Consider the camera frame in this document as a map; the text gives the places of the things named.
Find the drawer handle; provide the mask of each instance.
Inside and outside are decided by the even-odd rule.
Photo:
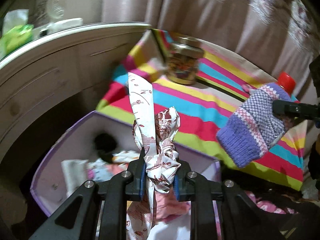
[[[16,116],[17,114],[19,114],[20,112],[20,106],[17,103],[12,103],[11,107],[10,107],[10,114],[12,116]]]
[[[52,93],[51,95],[47,96],[46,98],[42,99],[40,102],[38,102],[36,105],[34,105],[31,109],[29,109],[28,111],[26,111],[25,113],[22,113],[21,116],[18,117],[18,119],[16,119],[10,126],[9,128],[2,134],[0,135],[0,143],[2,142],[2,140],[4,139],[4,137],[10,132],[10,130],[27,114],[29,113],[33,108],[35,108],[37,105],[39,105],[40,103],[42,103],[43,101],[45,101],[46,99],[48,99],[49,97],[52,97],[54,95],[54,93]]]
[[[90,57],[96,56],[96,55],[99,55],[99,54],[102,54],[102,53],[105,53],[105,52],[108,52],[108,51],[111,51],[111,50],[113,50],[113,49],[120,48],[120,47],[122,47],[122,46],[124,46],[124,45],[127,45],[127,44],[128,44],[128,43],[126,42],[126,43],[120,44],[120,45],[118,45],[118,46],[115,46],[115,47],[113,47],[113,48],[111,48],[111,49],[106,49],[106,50],[102,50],[102,51],[93,53],[93,54],[90,55]]]

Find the glass jar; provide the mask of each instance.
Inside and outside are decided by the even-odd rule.
[[[167,77],[171,81],[183,85],[192,85],[196,82],[198,59],[204,56],[201,43],[194,38],[178,37],[170,44],[167,60]]]

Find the metal jar lid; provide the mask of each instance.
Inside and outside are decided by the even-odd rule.
[[[194,38],[178,37],[177,41],[171,43],[170,51],[193,58],[202,58],[204,50],[200,48],[200,45],[201,42]]]

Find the plastic bag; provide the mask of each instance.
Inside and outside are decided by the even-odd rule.
[[[3,36],[0,39],[0,60],[32,41],[33,25],[28,22],[28,10],[8,12],[4,17]]]

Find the metal screw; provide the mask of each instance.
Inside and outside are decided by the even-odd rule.
[[[121,176],[124,177],[124,178],[127,178],[131,175],[131,172],[130,171],[123,171],[121,172]]]
[[[189,178],[195,178],[196,176],[197,176],[197,173],[195,171],[188,172],[188,177]]]
[[[233,187],[235,183],[232,180],[226,180],[224,182],[224,185],[226,185],[227,187]]]
[[[92,180],[87,180],[84,183],[84,186],[87,187],[87,188],[93,187],[93,185],[94,185],[94,182]]]

